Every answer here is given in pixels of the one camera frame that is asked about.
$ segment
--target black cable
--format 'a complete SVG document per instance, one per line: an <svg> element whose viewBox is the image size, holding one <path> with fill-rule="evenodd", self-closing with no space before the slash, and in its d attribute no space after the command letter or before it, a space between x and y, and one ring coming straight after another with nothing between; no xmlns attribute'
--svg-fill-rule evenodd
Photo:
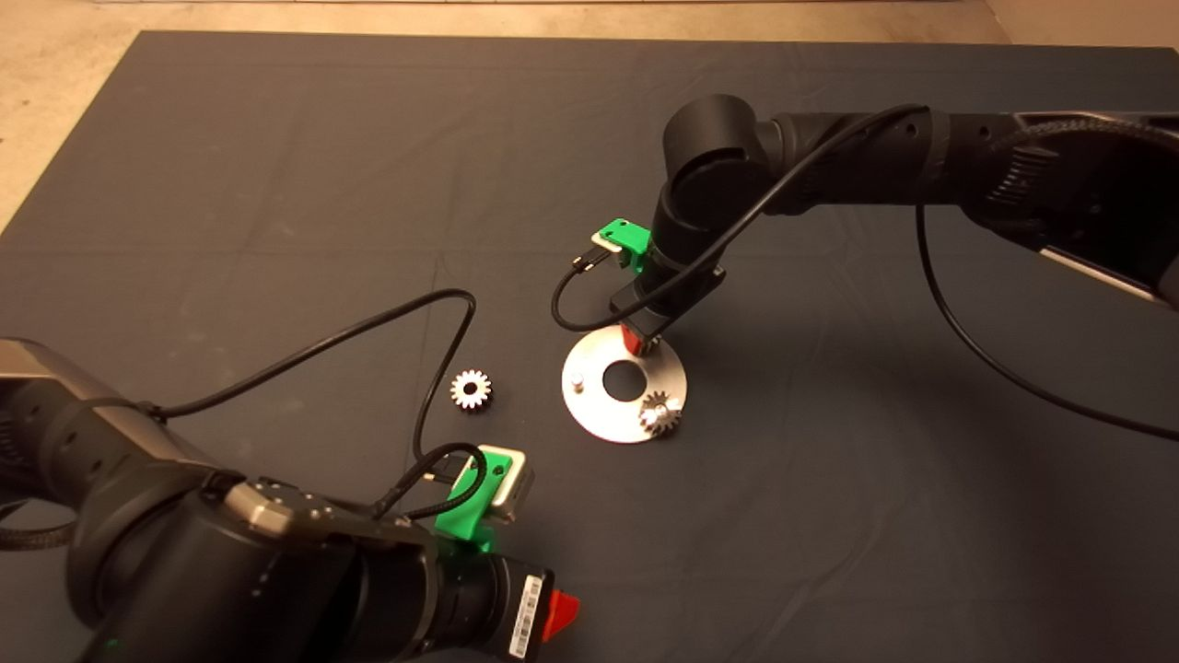
<svg viewBox="0 0 1179 663"><path fill-rule="evenodd" d="M482 486L483 479L487 478L487 457L485 457L483 452L475 445L466 442L450 442L430 449L413 467L407 470L406 473L401 475L401 479L399 479L397 483L381 497L381 499L373 503L373 506L369 507L369 516L371 516L374 520L383 518L384 514L393 508L393 505L397 504L397 500L404 497L404 494L408 493L409 490L413 488L417 481L420 481L422 477L424 477L426 473L434 467L435 462L442 460L442 458L448 454L457 452L466 452L475 459L475 481L468 486L467 490L454 495L453 498L441 504L409 511L406 513L406 517L411 520L417 520L419 518L436 516L439 513L450 511L470 499L472 495L479 491L480 486Z"/></svg>
<svg viewBox="0 0 1179 663"><path fill-rule="evenodd" d="M793 180L797 179L802 173L804 173L806 169L809 169L815 162L822 159L832 150L842 146L849 139L856 137L857 134L861 134L862 132L867 132L893 119L928 110L929 106L923 106L920 104L903 104L900 106L894 106L891 109L874 113L871 116L862 118L845 126L844 129L835 133L831 138L824 140L822 144L815 147L815 150L812 150L811 153L799 159L793 168L786 171L785 175L783 175L776 183L773 183L773 185L770 186L770 189L764 195L762 195L762 197L758 198L756 203L753 203L753 206L751 206L744 215L742 215L742 217L737 221L737 223L735 223L732 227L729 228L729 230L723 232L720 237L718 237L717 241L712 243L712 245L710 245L703 254L700 254L698 258L696 258L686 268L684 268L683 271L680 271L676 276L672 276L671 278L661 283L658 288L647 293L645 296L640 297L637 302L619 310L618 313L614 313L613 315L608 315L594 322L572 322L569 320L566 320L565 316L561 315L560 311L561 294L565 291L566 285L568 285L569 281L572 281L574 276L587 271L588 268L586 265L592 267L593 264L595 264L587 261L579 261L574 263L573 268L569 269L569 271L561 277L560 282L558 282L556 284L556 288L553 290L553 297L549 306L553 320L556 321L556 323L564 327L565 329L568 329L569 332L593 332L594 329L600 329L608 324L617 324L626 320L631 315L643 310L645 307L654 302L659 297L670 293L677 285L683 283L686 278L699 271L705 264L710 263L713 258L716 258L720 254L720 251L725 249L725 247L727 247L733 239L737 238L738 235L740 235L746 228L749 228L749 225L752 224L753 221L757 219L757 217L762 214L762 211L766 208L766 205L773 202L773 199L778 196L778 193L782 192L783 189L793 183Z"/></svg>
<svg viewBox="0 0 1179 663"><path fill-rule="evenodd" d="M917 225L917 251L921 254L921 268L926 273L926 283L929 284L929 294L934 296L934 302L937 304L937 310L949 323L950 329L966 347L970 348L970 352L981 359L987 366L993 368L996 373L1006 378L1009 382L1016 387L1028 392L1029 394L1043 399L1052 405L1062 407L1069 412L1080 414L1081 416L1088 416L1089 419L1095 419L1098 421L1104 421L1112 426L1118 426L1120 428L1126 428L1127 431L1135 431L1138 433L1145 433L1147 435L1154 435L1157 438L1165 438L1167 440L1179 441L1179 431L1172 431L1170 428L1161 428L1159 426L1151 426L1150 424L1142 424L1131 419L1125 419L1114 414L1101 412L1099 409L1093 409L1092 407L1086 407L1080 403L1075 403L1063 396L1059 396L1042 387L1039 387L1023 378L1016 375L1010 368L1007 368L999 362L995 357L990 356L987 350L982 349L977 342L962 324L954 317L954 313L950 311L949 304L946 303L946 297L942 296L942 289L937 285L937 277L934 275L934 265L929 258L929 243L926 239L926 208L924 205L917 205L916 210L916 225Z"/></svg>
<svg viewBox="0 0 1179 663"><path fill-rule="evenodd" d="M434 395L437 393L439 386L446 378L447 369L450 367L450 361L454 359L455 353L457 353L459 346L462 343L463 337L467 335L467 329L470 327L470 321L475 316L475 296L468 293L467 290L462 290L459 288L447 288L442 290L435 290L433 293L428 293L426 295L422 295L421 297L406 302L401 306L378 313L369 319L362 320L350 327L341 329L340 332L330 336L321 339L320 341L316 341L315 343L311 343L310 346L276 361L275 363L263 368L262 370L258 370L253 375L239 380L236 383L230 385L224 389L219 389L208 396L171 407L160 407L154 403L146 402L141 403L140 408L162 422L166 422L169 419L176 419L178 416L187 416L190 414L204 412L211 407L216 407L231 399L235 399L270 380L274 380L275 378L282 375L283 373L286 373L291 368L295 368L296 366L303 363L304 361L321 353L324 353L338 346L340 343L343 343L344 341L354 339L365 332L376 329L382 324L393 322L394 320L406 316L417 309L424 308L434 302L439 302L441 300L450 300L450 298L463 300L465 302L467 302L467 310L462 316L462 321L459 323L459 328L455 330L454 337L450 340L450 346L447 347L446 354L442 356L442 361L439 363L439 368L435 372L433 380L430 380L430 386L426 390L426 398L422 399L422 403L417 408L417 419L414 422L414 434L410 444L410 448L413 449L414 458L417 459L417 464L414 465L414 467L411 467L409 471L407 471L406 474L403 474L402 478L397 480L397 484L394 485L394 487L390 488L389 492L387 492L386 495L382 497L380 500L377 500L371 507L374 511L380 512L380 516L377 516L377 518L388 513L389 508L399 499L401 499L401 495L408 492L409 488L413 487L414 483L420 480L422 475L424 475L427 472L430 471L430 468L434 466L435 462L441 460L447 454L447 452L444 451L442 453L439 453L439 449L449 448L454 451L467 451L476 459L477 473L475 477L475 483L472 485L472 487L465 491L462 494L455 495L453 499L449 499L442 504L417 510L415 512L408 513L407 516L409 516L410 518L424 518L426 516L433 516L436 513L449 511L455 506L459 506L460 504L470 499L470 497L475 494L475 491L479 490L480 485L482 485L483 479L487 475L487 461L483 458L483 454L479 451L479 448L472 445L462 445L462 444L459 444L459 446L443 445L436 449L433 449L428 454L422 453L422 432L426 428L426 419L427 415L429 414L430 403L434 401ZM410 481L408 485L403 485L410 478L413 478L413 481Z"/></svg>

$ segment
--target center hole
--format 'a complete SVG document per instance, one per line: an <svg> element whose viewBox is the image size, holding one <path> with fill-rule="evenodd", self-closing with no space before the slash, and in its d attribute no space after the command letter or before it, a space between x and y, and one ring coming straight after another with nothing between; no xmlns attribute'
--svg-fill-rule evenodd
<svg viewBox="0 0 1179 663"><path fill-rule="evenodd" d="M647 390L647 376L633 361L620 359L606 367L601 374L601 386L614 400L630 402Z"/></svg>

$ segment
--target metal disc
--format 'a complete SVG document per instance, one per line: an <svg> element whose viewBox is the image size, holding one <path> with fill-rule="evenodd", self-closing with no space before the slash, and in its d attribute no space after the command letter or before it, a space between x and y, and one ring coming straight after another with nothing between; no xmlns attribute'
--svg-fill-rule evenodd
<svg viewBox="0 0 1179 663"><path fill-rule="evenodd" d="M633 401L620 401L606 392L602 376L615 361L635 363L647 379L646 389ZM687 400L684 365L666 341L643 356L634 356L623 343L623 328L615 324L586 334L565 359L561 373L565 407L582 428L604 440L634 444L653 436L639 419L643 398L651 392L666 392L680 403Z"/></svg>

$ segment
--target silver gear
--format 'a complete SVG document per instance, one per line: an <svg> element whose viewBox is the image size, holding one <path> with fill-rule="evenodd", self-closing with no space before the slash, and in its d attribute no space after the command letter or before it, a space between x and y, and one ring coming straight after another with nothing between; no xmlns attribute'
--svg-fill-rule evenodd
<svg viewBox="0 0 1179 663"><path fill-rule="evenodd" d="M450 400L465 412L476 412L492 400L492 379L482 370L463 370L450 382Z"/></svg>
<svg viewBox="0 0 1179 663"><path fill-rule="evenodd" d="M658 438L679 424L683 408L680 400L668 398L667 392L652 392L643 399L639 422L643 424L647 433Z"/></svg>

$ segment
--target green bracket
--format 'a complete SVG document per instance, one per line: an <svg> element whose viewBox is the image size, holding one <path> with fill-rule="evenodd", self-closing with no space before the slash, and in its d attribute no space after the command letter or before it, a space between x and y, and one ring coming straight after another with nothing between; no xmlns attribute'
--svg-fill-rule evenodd
<svg viewBox="0 0 1179 663"><path fill-rule="evenodd" d="M500 490L500 484L507 477L508 468L512 467L512 459L487 451L483 452L483 457L487 458L487 477L483 479L483 484L467 501L446 513L439 513L437 518L434 519L434 529L456 539L476 544L483 552L490 552L495 545L495 529L482 523L483 514L487 513L487 507L495 499L495 491ZM474 483L475 470L473 465L468 464L462 468L462 474L459 475L454 487L450 488L450 498L457 497Z"/></svg>
<svg viewBox="0 0 1179 663"><path fill-rule="evenodd" d="M643 274L651 231L625 218L615 218L598 231L604 241L623 249L618 256L621 267L630 267L634 274Z"/></svg>

